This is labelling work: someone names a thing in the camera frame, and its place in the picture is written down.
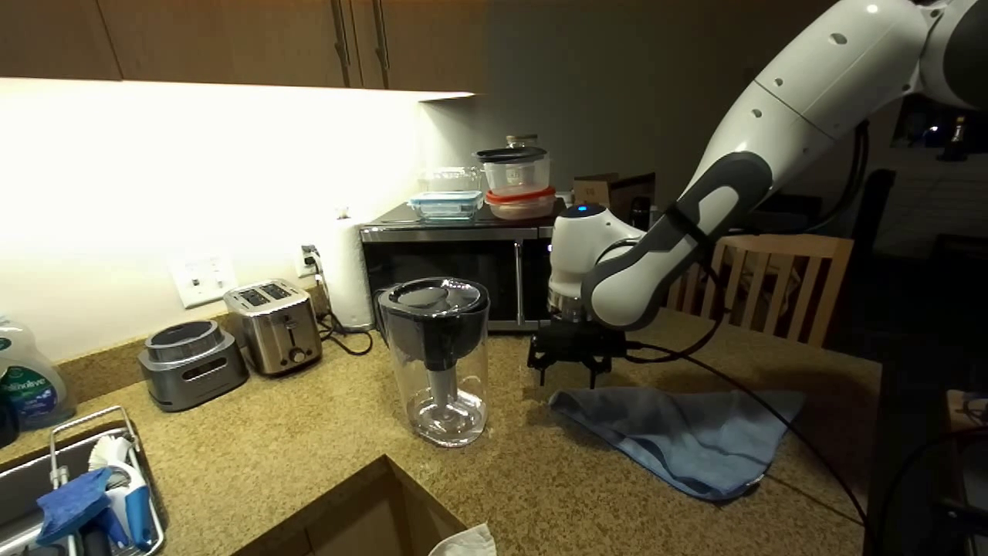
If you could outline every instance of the electrical outlet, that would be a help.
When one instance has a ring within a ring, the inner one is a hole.
[[[235,287],[235,271],[221,252],[189,252],[174,260],[174,281],[183,305],[203,305]]]

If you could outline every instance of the power cord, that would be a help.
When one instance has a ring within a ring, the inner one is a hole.
[[[848,489],[848,483],[838,475],[838,468],[834,467],[834,461],[785,413],[779,413],[760,393],[752,393],[751,385],[745,385],[741,379],[716,370],[712,363],[693,358],[691,352],[680,352],[680,348],[666,348],[666,346],[653,346],[653,342],[639,342],[639,348],[653,348],[653,352],[666,352],[666,358],[682,358],[691,362],[693,368],[712,375],[716,379],[728,384],[730,390],[745,393],[746,398],[752,398],[760,408],[766,408],[786,433],[792,433],[810,455],[834,475],[834,483],[838,486],[838,491],[848,498],[848,504],[855,507],[855,515],[861,520],[857,524],[865,529],[867,542],[877,538],[861,501],[855,498],[855,491]]]
[[[712,281],[712,287],[716,287],[716,297],[712,297],[712,323],[706,328],[706,335],[697,336],[697,340],[693,340],[691,346],[685,346],[685,348],[664,348],[664,346],[650,346],[650,342],[636,342],[636,340],[631,340],[626,348],[622,348],[622,358],[626,358],[626,362],[632,362],[632,363],[675,362],[675,358],[687,358],[687,356],[702,352],[702,348],[712,340],[712,335],[718,331],[718,323],[724,321],[724,314],[728,314],[730,310],[724,305],[723,276],[712,271],[712,265],[711,265],[706,255],[711,255],[711,250],[706,250],[703,260],[702,260],[702,271],[703,271],[703,277]],[[650,358],[632,356],[632,352],[639,352],[639,348],[650,348],[650,352],[664,352],[664,356],[650,356]]]
[[[317,252],[317,247],[314,247],[314,244],[301,244],[301,255],[304,255],[304,265],[309,265],[314,285],[323,287],[326,277],[323,277],[323,271],[321,271],[321,252]],[[351,335],[368,336],[368,346],[351,348],[350,342],[340,340],[340,336],[351,336]],[[337,346],[340,346],[347,356],[351,356],[351,358],[361,358],[361,356],[368,356],[368,352],[373,348],[373,335],[369,335],[369,328],[347,328],[347,323],[337,318],[332,310],[326,310],[323,314],[317,314],[317,340],[337,342]]]
[[[340,336],[363,336],[368,342],[361,348],[351,348]],[[373,348],[373,335],[368,328],[342,328],[332,313],[317,318],[317,336],[337,342],[347,356],[363,358]]]
[[[887,538],[887,524],[890,524],[890,510],[892,501],[897,494],[897,489],[903,486],[903,475],[920,464],[920,458],[937,446],[973,446],[973,443],[988,443],[988,425],[967,425],[967,429],[952,429],[940,436],[927,438],[924,446],[916,446],[915,451],[903,455],[903,461],[895,467],[895,473],[890,475],[887,494],[879,501],[879,515],[877,515],[877,553],[883,553],[883,538]]]
[[[865,188],[865,173],[867,173],[867,151],[871,151],[871,133],[867,133],[867,121],[861,121],[855,127],[855,148],[853,148],[853,163],[848,163],[848,175],[844,181],[844,193],[837,198],[837,203],[818,216],[815,221],[801,224],[798,232],[820,232],[823,224],[831,224],[844,211],[848,211],[855,203],[855,198]]]

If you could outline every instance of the blender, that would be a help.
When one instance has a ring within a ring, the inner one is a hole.
[[[444,448],[478,438],[487,422],[487,290],[460,277],[414,277],[386,287],[376,305],[410,429]]]

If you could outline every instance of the appliance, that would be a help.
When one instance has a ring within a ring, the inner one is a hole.
[[[378,290],[424,277],[457,276],[485,285],[491,297],[491,335],[528,335],[548,318],[548,237],[551,216],[502,221],[491,207],[468,219],[424,219],[408,203],[357,230],[369,302]]]
[[[304,290],[269,281],[224,294],[224,305],[235,314],[247,363],[255,375],[287,375],[321,358],[321,336]]]
[[[485,433],[487,294],[460,277],[414,277],[378,294],[397,393],[415,436],[457,448]]]
[[[139,352],[147,393],[159,411],[184,411],[247,379],[236,340],[215,321],[157,331]]]

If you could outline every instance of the red object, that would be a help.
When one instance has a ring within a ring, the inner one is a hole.
[[[522,193],[496,193],[496,192],[485,192],[487,203],[515,203],[515,202],[540,202],[540,198],[554,198],[554,188],[537,188],[537,192],[522,192]]]

